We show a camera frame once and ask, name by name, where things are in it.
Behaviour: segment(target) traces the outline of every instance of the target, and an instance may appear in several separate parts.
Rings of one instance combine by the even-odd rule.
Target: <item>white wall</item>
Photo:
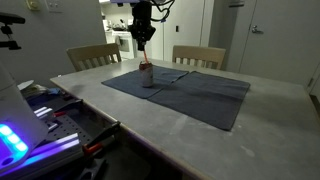
[[[52,86],[50,78],[74,72],[65,52],[67,48],[105,43],[98,0],[60,2],[63,13],[49,13],[44,0],[39,0],[40,11],[28,10],[25,0],[0,0],[0,12],[26,19],[24,25],[11,26],[22,49],[0,49],[0,60],[18,83],[33,79]],[[0,41],[7,38],[0,34]]]

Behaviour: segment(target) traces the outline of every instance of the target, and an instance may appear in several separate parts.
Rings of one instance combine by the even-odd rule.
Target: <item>electronic device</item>
[[[20,49],[13,41],[9,25],[23,24],[25,19],[0,13],[2,33],[9,41],[0,42],[0,47]],[[48,127],[41,122],[22,97],[15,81],[0,62],[0,174],[23,163],[32,150],[43,141]]]

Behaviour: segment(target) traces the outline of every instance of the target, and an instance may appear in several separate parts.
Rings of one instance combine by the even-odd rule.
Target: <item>chair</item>
[[[67,49],[67,54],[76,71],[121,62],[119,48],[115,43],[71,48]]]
[[[219,48],[209,47],[196,47],[196,46],[174,46],[172,53],[172,62],[177,63],[177,59],[180,59],[180,64],[184,63],[184,59],[187,59],[187,64],[190,65],[193,61],[194,66],[198,66],[199,61],[201,67],[211,69],[221,69],[222,61],[226,50]]]

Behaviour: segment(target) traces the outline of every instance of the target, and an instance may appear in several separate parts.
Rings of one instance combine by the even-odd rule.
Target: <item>door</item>
[[[200,46],[205,0],[177,0],[164,23],[164,60],[172,61],[174,45]]]
[[[257,0],[240,72],[308,87],[320,61],[319,0]]]

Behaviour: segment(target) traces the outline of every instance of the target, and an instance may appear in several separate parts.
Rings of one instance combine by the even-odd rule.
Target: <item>white cabinet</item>
[[[164,60],[172,60],[174,45],[200,46],[205,0],[177,0],[164,23]]]
[[[106,41],[108,44],[114,43],[114,37],[112,36],[111,31],[106,32]]]

